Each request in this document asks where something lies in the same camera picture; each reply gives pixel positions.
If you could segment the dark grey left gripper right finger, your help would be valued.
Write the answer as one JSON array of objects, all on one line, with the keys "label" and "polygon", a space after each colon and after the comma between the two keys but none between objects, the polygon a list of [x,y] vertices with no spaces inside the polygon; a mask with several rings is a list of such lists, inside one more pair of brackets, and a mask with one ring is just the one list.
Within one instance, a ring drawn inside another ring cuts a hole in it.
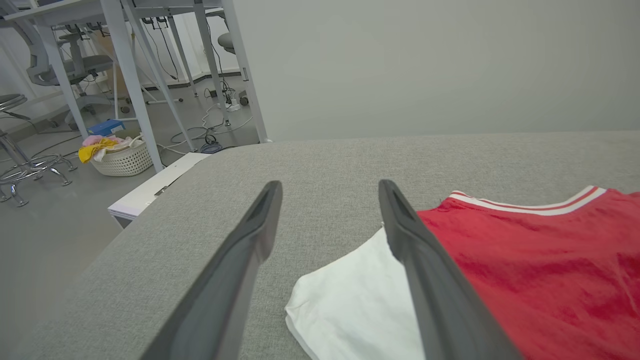
[{"label": "dark grey left gripper right finger", "polygon": [[378,183],[387,242],[403,264],[428,360],[521,360],[522,354],[398,185]]}]

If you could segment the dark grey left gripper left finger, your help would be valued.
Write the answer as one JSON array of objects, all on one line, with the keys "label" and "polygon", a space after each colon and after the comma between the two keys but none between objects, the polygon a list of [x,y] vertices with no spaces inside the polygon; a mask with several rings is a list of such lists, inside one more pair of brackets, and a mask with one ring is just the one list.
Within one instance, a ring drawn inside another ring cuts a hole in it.
[{"label": "dark grey left gripper left finger", "polygon": [[282,183],[267,182],[142,354],[143,360],[236,360],[259,267],[270,257]]}]

